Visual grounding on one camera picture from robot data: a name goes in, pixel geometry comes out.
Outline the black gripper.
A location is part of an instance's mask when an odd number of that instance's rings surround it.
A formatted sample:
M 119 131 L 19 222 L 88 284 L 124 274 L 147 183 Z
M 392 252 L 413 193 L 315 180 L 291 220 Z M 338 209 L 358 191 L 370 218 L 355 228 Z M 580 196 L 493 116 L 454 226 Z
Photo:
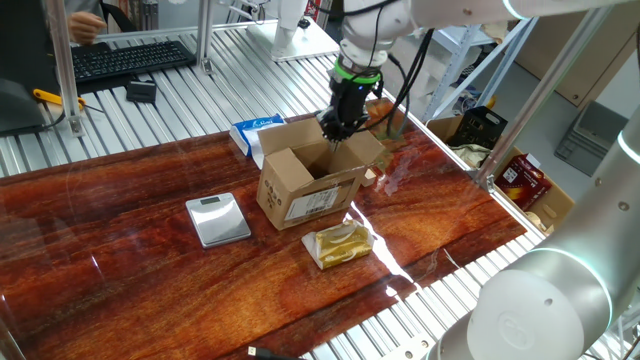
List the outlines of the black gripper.
M 364 106 L 373 87 L 373 84 L 360 84 L 346 79 L 330 82 L 332 108 L 320 111 L 318 122 L 323 137 L 332 141 L 333 152 L 367 121 Z

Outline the person's bare hand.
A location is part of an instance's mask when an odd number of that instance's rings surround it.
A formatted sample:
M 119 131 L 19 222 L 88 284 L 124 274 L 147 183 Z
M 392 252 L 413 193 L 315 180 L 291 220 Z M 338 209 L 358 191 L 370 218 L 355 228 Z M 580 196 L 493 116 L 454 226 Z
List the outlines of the person's bare hand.
M 97 36 L 107 28 L 106 22 L 89 12 L 75 12 L 67 18 L 70 39 L 80 45 L 92 45 Z

